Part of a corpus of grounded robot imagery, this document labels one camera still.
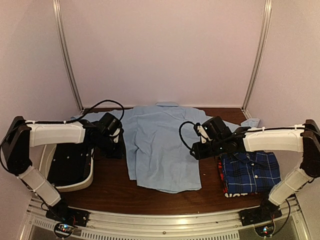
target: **white wall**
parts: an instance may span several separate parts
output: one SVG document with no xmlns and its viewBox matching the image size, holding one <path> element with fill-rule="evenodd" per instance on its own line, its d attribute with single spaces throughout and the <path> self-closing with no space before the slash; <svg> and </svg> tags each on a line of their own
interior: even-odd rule
<svg viewBox="0 0 320 240">
<path fill-rule="evenodd" d="M 270 32 L 248 110 L 267 127 L 314 119 L 320 126 L 320 1 L 273 1 Z M 277 154 L 286 175 L 301 155 Z M 313 236 L 319 239 L 320 180 L 297 194 Z"/>
<path fill-rule="evenodd" d="M 61 1 L 84 106 L 240 107 L 264 0 Z"/>
<path fill-rule="evenodd" d="M 18 115 L 64 120 L 76 114 L 52 1 L 2 0 L 0 22 L 0 138 Z M 1 167 L 0 193 L 0 238 L 15 240 L 31 196 Z"/>
</svg>

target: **blue plaid shirt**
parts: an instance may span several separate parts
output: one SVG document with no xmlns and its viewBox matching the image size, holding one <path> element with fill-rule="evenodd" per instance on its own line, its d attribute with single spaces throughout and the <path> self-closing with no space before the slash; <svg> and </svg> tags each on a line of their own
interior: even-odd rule
<svg viewBox="0 0 320 240">
<path fill-rule="evenodd" d="M 281 181 L 277 158 L 273 152 L 236 152 L 220 156 L 228 193 L 267 192 Z"/>
</svg>

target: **vent grille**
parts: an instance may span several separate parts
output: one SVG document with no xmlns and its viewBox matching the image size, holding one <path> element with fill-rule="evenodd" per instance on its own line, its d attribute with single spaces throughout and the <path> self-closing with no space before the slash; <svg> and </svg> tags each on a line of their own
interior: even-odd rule
<svg viewBox="0 0 320 240">
<path fill-rule="evenodd" d="M 123 237 L 123 236 L 111 236 L 109 234 L 96 233 L 91 231 L 82 230 L 81 238 L 86 240 L 149 240 L 151 238 L 139 238 L 139 237 Z M 238 231 L 230 231 L 227 233 L 213 234 L 210 236 L 201 236 L 201 237 L 170 237 L 170 239 L 179 239 L 179 240 L 240 240 Z"/>
<path fill-rule="evenodd" d="M 48 230 L 53 230 L 55 227 L 52 223 L 42 219 L 37 219 L 37 218 L 33 221 L 33 224 L 40 228 L 48 229 Z"/>
</svg>

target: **brown wooden surface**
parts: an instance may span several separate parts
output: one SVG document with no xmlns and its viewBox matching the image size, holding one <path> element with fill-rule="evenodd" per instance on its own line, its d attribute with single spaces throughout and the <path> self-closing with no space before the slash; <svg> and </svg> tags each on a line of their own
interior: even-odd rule
<svg viewBox="0 0 320 240">
<path fill-rule="evenodd" d="M 238 108 L 200 108 L 208 116 L 221 116 L 240 124 L 245 116 Z M 202 189 L 176 194 L 137 186 L 129 180 L 125 159 L 96 156 L 93 182 L 86 189 L 65 192 L 71 207 L 123 214 L 194 214 L 257 206 L 261 195 L 226 198 L 213 157 L 199 161 Z"/>
</svg>

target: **robotic arm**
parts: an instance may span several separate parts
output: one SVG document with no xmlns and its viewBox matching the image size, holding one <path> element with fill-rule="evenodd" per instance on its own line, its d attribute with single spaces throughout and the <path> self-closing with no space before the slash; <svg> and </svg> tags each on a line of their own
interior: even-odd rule
<svg viewBox="0 0 320 240">
<path fill-rule="evenodd" d="M 1 147 L 7 166 L 5 169 L 17 176 L 43 200 L 50 210 L 46 215 L 48 218 L 67 221 L 70 216 L 73 216 L 79 218 L 77 225 L 85 226 L 88 212 L 68 207 L 59 191 L 33 166 L 29 158 L 30 147 L 49 144 L 57 144 L 57 146 L 82 144 L 90 153 L 91 149 L 98 147 L 105 154 L 112 155 L 119 144 L 118 138 L 122 132 L 121 122 L 110 113 L 106 113 L 97 122 L 91 123 L 84 119 L 69 122 L 72 123 L 37 123 L 17 116 L 3 139 Z"/>
<path fill-rule="evenodd" d="M 292 127 L 239 127 L 231 132 L 220 117 L 194 125 L 200 141 L 192 145 L 190 154 L 197 160 L 223 153 L 284 150 L 303 153 L 300 167 L 270 191 L 255 212 L 242 212 L 242 225 L 263 222 L 279 205 L 305 184 L 320 177 L 320 130 L 313 120 Z"/>
</svg>

